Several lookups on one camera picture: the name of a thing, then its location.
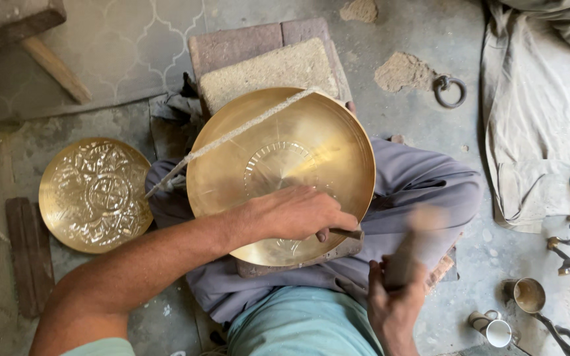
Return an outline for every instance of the gray trousers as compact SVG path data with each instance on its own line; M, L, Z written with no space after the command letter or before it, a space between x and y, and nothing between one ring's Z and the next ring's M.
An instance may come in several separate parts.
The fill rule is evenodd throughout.
M455 243L465 224L478 212L483 195L481 175L463 163L431 151L371 139L377 165L376 199L362 219L362 251L301 269L250 279L237 275L227 255L186 274L188 285L204 311L217 322L231 321L242 311L281 286L314 286L347 293L365 305L368 261L393 253L407 231L406 216L415 203L448 210L448 228L429 246L423 263L432 269ZM146 177L149 191L178 162L155 162ZM158 227L194 219L186 192L158 191L149 199Z

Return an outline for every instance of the engraved brass plate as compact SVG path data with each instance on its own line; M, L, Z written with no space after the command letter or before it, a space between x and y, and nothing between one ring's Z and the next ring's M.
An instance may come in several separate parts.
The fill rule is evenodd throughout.
M126 143L82 139L47 166L39 208L47 228L65 245L103 253L136 238L153 221L144 198L147 159Z
M274 87L236 98L204 126L193 150L259 116L302 89ZM188 198L196 217L216 214L291 185L325 191L360 221L375 185L368 136L342 104L314 93L188 164ZM328 253L345 237L325 243L267 239L231 255L265 266L305 263Z

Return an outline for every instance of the metal ring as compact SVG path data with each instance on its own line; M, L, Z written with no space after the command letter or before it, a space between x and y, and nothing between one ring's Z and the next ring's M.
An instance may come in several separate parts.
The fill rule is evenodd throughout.
M454 104L448 103L441 97L441 90L448 90L448 88L450 87L450 83L458 85L459 89L461 89L461 97L459 98L459 101L457 101ZM467 96L467 87L465 86L465 83L463 83L463 80L461 79L449 78L445 75L442 75L441 77L438 77L434 81L434 97L437 98L439 104L441 104L441 106L445 108L454 109L461 106L461 104L463 104L463 102L465 101L466 96Z

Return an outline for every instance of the wooden stick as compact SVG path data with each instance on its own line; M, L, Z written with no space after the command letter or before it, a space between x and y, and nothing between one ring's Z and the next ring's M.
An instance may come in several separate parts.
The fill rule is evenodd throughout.
M21 46L43 67L79 104L91 101L91 93L80 79L38 37L28 37Z

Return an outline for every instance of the concrete floor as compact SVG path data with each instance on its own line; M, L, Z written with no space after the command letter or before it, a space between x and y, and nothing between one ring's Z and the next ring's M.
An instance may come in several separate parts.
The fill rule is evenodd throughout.
M204 6L210 32L324 16L344 65L358 118L369 135L401 133L410 146L445 153L483 171L479 64L485 19L480 2L394 0L377 4L380 13L374 25L341 20L338 10L343 3L331 0L205 0ZM373 81L374 71L395 51L414 54L439 73L463 79L468 87L465 103L447 110L439 106L432 92L402 90L392 94L380 89ZM0 227L5 226L5 198L29 196L36 200L41 174L54 154L80 138L97 135L121 139L149 160L156 159L147 101L18 125L0 124ZM570 276L557 276L560 260L546 250L545 244L549 236L570 236L564 217L547 218L542 234L503 229L493 221L491 194L485 182L480 214L457 243L460 279L442 282L427 297L414 333L417 348L424 356L459 350L465 350L460 355L500 354L486 347L485 339L466 321L473 311L496 309L521 335L519 346L523 350L534 356L560 355L557 344L539 322L511 303L503 303L500 283L511 278L538 279L547 290L543 312L570 328ZM52 239L57 279L89 258ZM10 261L1 246L0 273L0 304L16 315L10 310L16 307ZM210 348L207 341L212 325L193 303L185 283L178 281L146 308L135 311L129 336L136 353L170 355L185 351L186 355L198 355ZM172 311L168 317L164 316L165 307ZM8 317L8 327L0 329L0 355L26 354L36 321Z

